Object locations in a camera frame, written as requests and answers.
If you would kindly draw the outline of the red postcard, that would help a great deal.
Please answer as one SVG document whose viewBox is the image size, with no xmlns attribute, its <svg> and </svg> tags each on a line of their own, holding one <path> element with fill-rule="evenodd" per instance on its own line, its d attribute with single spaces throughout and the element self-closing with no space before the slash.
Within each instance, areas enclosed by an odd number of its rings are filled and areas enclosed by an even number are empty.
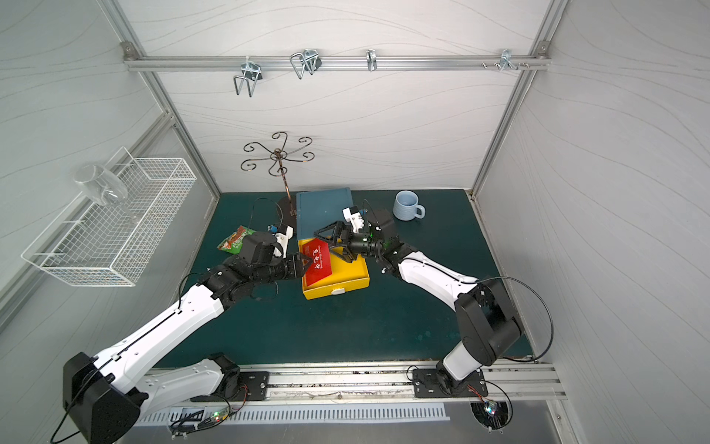
<svg viewBox="0 0 710 444">
<path fill-rule="evenodd" d="M 312 287 L 333 274 L 329 245 L 323 240 L 313 239 L 301 246 L 301 252 L 312 260 L 305 273 L 305 285 Z"/>
</svg>

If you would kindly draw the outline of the yellow top drawer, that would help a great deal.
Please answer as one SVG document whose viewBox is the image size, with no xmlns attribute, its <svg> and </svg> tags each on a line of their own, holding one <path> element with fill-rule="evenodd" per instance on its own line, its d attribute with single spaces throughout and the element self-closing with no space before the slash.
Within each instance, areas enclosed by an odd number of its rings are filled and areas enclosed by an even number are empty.
<svg viewBox="0 0 710 444">
<path fill-rule="evenodd" d="M 301 246 L 314 238 L 299 241 Z M 302 293 L 306 300 L 315 300 L 331 295 L 340 295 L 354 290 L 365 289 L 370 284 L 370 275 L 365 260 L 358 256 L 353 263 L 346 263 L 331 253 L 333 274 L 312 287 L 305 285 L 305 277 L 301 279 Z"/>
</svg>

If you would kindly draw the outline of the teal drawer cabinet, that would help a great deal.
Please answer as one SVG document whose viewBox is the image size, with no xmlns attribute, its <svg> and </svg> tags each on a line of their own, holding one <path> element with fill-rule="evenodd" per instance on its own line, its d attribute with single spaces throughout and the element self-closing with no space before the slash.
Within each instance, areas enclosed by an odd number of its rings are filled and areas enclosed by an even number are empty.
<svg viewBox="0 0 710 444">
<path fill-rule="evenodd" d="M 318 229 L 344 221 L 342 210 L 351 206 L 350 188 L 300 192 L 297 195 L 297 240 L 314 238 Z"/>
</svg>

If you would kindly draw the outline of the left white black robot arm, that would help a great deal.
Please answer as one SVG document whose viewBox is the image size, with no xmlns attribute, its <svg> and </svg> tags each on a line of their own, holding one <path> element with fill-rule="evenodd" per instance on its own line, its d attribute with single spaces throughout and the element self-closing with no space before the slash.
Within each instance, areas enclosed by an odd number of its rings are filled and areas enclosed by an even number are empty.
<svg viewBox="0 0 710 444">
<path fill-rule="evenodd" d="M 63 408 L 90 443 L 114 443 L 144 416 L 194 397 L 229 400 L 242 392 L 240 368 L 222 353 L 158 377 L 148 372 L 201 326 L 262 284 L 301 279 L 312 265 L 287 253 L 288 239 L 257 231 L 238 255 L 202 275 L 173 305 L 115 345 L 78 353 L 63 369 Z"/>
</svg>

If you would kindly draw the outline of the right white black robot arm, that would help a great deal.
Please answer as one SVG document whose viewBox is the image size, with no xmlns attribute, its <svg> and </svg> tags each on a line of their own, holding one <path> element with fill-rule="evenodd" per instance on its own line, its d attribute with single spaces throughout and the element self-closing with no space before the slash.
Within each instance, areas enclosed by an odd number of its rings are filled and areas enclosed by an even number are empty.
<svg viewBox="0 0 710 444">
<path fill-rule="evenodd" d="M 457 273 L 399 238 L 392 214 L 375 210 L 348 216 L 317 231 L 337 257 L 373 258 L 384 274 L 426 290 L 456 316 L 459 343 L 437 365 L 442 384 L 458 385 L 491 366 L 523 335 L 523 326 L 501 279 Z"/>
</svg>

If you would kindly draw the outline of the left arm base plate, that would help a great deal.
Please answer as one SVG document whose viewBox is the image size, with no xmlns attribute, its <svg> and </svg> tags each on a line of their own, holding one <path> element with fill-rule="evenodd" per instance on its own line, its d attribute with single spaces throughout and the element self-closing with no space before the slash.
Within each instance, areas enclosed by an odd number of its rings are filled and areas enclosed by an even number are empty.
<svg viewBox="0 0 710 444">
<path fill-rule="evenodd" d="M 264 401 L 270 374 L 266 371 L 240 372 L 226 376 L 218 388 L 209 395 L 190 398 L 194 403 L 207 401 Z"/>
</svg>

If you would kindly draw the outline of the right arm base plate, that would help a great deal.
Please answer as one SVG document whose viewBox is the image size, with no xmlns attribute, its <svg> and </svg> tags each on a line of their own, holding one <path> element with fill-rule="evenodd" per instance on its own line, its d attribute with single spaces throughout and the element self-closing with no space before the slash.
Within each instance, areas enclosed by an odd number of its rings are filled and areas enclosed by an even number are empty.
<svg viewBox="0 0 710 444">
<path fill-rule="evenodd" d="M 483 372 L 474 371 L 462 380 L 451 377 L 443 368 L 413 367 L 408 371 L 414 396 L 418 399 L 487 397 Z"/>
</svg>

